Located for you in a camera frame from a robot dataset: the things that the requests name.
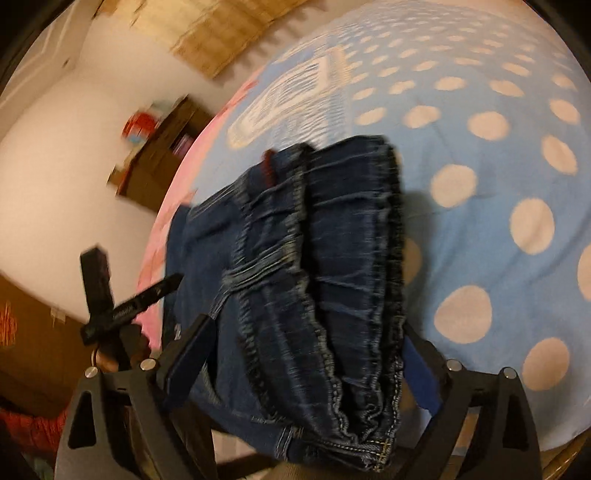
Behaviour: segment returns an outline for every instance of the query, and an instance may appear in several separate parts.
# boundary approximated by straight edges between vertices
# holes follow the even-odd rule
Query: white wall
[[[367,0],[311,0],[278,21],[214,82],[119,21],[92,22],[76,70],[27,110],[0,144],[0,271],[87,318],[80,253],[109,253],[117,300],[133,295],[154,215],[115,198],[121,129],[140,107],[187,93],[217,112],[269,58]]]
[[[128,153],[136,105],[75,72],[36,101],[0,144],[0,270],[43,300],[88,316],[79,255],[108,250],[113,293],[137,283],[154,214],[106,185]]]

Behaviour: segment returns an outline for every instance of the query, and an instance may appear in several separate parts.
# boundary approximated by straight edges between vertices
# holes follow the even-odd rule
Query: folded denim jeans
[[[402,381],[404,230],[394,149],[354,137],[269,154],[173,218],[163,345],[209,313],[191,399],[279,460],[389,464]]]

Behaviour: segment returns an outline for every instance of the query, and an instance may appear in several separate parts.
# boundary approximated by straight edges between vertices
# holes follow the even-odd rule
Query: yellow curtain
[[[307,0],[105,0],[114,15],[214,78],[273,20]]]

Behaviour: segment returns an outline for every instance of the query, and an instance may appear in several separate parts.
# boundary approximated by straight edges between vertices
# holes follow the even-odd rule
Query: bed
[[[591,426],[590,113],[580,63],[520,1],[367,4],[272,59],[209,124],[138,288],[164,274],[178,206],[266,149],[385,135],[402,158],[408,321],[471,369],[514,367],[541,449],[559,447]],[[139,321],[159,348],[161,306]],[[408,396],[402,411],[399,444],[412,447],[429,417]]]

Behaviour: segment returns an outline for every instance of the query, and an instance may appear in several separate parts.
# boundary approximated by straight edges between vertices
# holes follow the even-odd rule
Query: jeans
[[[279,460],[389,464],[402,381],[401,192],[382,137],[268,154],[176,213],[163,345],[200,313],[218,340],[191,399]]]

